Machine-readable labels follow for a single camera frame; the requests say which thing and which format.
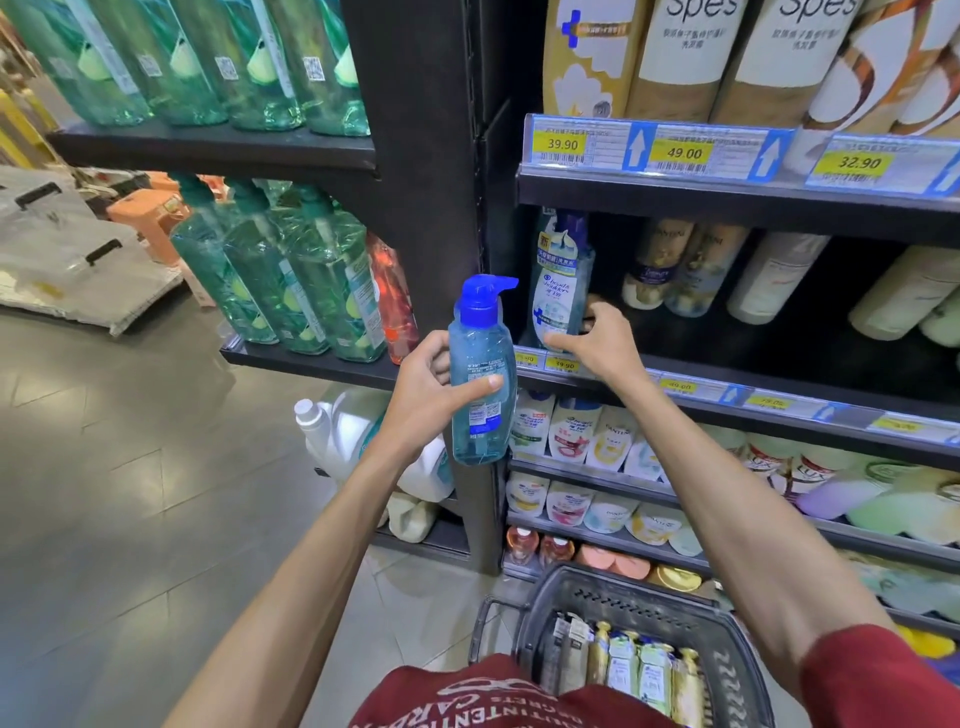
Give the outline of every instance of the bottle cap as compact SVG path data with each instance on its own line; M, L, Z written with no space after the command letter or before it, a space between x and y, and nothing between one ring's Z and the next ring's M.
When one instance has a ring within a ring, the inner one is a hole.
M464 288L457 301L460 323L470 328L490 328L499 319L497 299L501 291L516 288L517 279L505 276L490 276L481 273L464 281Z

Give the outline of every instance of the right hand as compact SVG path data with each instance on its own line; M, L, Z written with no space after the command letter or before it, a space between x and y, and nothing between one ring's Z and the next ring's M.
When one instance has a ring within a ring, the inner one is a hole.
M589 311L596 317L590 333L571 336L548 333L543 342L554 349L576 354L589 370L610 386L620 381L642 377L647 372L636 351L634 332L623 314L609 303L592 303Z

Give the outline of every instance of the hand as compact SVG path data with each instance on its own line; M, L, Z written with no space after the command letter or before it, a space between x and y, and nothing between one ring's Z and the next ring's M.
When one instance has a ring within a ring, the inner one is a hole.
M403 360L380 431L368 451L388 449L412 463L443 432L453 413L503 386L501 375L450 386L449 337L431 331Z
M589 312L596 321L589 333L571 336L566 333L548 333L543 342L554 349L574 353L589 370L611 387L636 378L647 378L643 362L636 352L634 332L630 322L609 303L594 302Z

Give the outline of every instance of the forearm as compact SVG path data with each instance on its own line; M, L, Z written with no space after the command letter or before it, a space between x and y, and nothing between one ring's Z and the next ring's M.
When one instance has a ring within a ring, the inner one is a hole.
M816 640L854 624L893 628L817 530L723 450L645 375L613 389L639 421L738 614L793 687Z
M402 472L402 457L388 447L371 444L214 650L167 718L167 728L300 725L364 552Z

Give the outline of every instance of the shampoo bottle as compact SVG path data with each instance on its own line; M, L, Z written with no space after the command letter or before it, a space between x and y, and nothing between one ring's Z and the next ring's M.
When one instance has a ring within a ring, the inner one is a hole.
M464 281L450 334L450 383L501 375L499 390L453 415L453 458L464 465L499 460L507 452L516 406L516 359L510 330L503 325L499 294L519 281L480 274Z
M537 261L530 285L534 333L580 333L587 308L595 253L587 241L587 214L559 209L537 236Z

